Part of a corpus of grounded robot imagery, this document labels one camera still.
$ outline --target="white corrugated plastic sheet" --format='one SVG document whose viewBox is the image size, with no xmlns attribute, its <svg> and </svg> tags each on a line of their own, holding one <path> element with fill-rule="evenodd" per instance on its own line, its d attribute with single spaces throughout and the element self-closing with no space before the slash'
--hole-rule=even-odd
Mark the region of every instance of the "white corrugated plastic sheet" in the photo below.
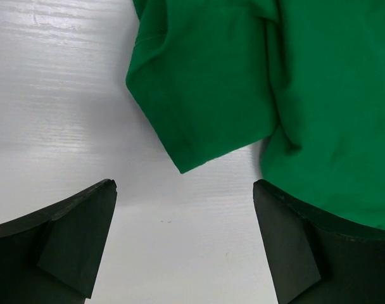
<svg viewBox="0 0 385 304">
<path fill-rule="evenodd" d="M 258 145 L 180 175 L 125 88 L 136 30 L 131 0 L 0 0 L 0 223 L 112 178 L 87 303 L 277 303 Z"/>
</svg>

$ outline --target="white surface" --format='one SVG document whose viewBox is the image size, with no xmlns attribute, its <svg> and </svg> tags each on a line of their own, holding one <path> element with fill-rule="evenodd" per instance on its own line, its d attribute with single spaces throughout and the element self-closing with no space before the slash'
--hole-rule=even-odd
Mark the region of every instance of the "white surface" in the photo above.
<svg viewBox="0 0 385 304">
<path fill-rule="evenodd" d="M 112 178 L 88 303 L 276 303 L 258 149 L 180 175 L 124 86 L 136 29 L 130 0 L 0 0 L 0 223 Z"/>
</svg>

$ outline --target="green cloth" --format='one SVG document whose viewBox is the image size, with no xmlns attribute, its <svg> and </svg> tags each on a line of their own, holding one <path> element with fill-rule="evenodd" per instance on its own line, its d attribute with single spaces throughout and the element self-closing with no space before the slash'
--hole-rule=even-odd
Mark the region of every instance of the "green cloth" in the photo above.
<svg viewBox="0 0 385 304">
<path fill-rule="evenodd" d="M 127 86 L 181 172 L 271 136 L 266 180 L 385 229 L 385 0 L 134 0 Z"/>
</svg>

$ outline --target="green garment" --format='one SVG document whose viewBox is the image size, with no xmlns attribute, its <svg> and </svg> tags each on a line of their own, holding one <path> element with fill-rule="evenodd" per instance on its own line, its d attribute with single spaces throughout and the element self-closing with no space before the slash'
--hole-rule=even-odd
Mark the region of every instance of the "green garment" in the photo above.
<svg viewBox="0 0 385 304">
<path fill-rule="evenodd" d="M 134 0 L 127 85 L 181 172 L 271 136 L 266 180 L 385 229 L 385 0 Z"/>
</svg>

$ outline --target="green sleeve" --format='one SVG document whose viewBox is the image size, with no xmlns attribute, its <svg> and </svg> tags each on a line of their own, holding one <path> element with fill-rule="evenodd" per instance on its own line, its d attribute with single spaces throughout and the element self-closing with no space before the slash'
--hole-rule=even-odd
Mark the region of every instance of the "green sleeve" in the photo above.
<svg viewBox="0 0 385 304">
<path fill-rule="evenodd" d="M 264 21 L 229 2 L 134 0 L 127 87 L 182 173 L 277 125 Z"/>
</svg>

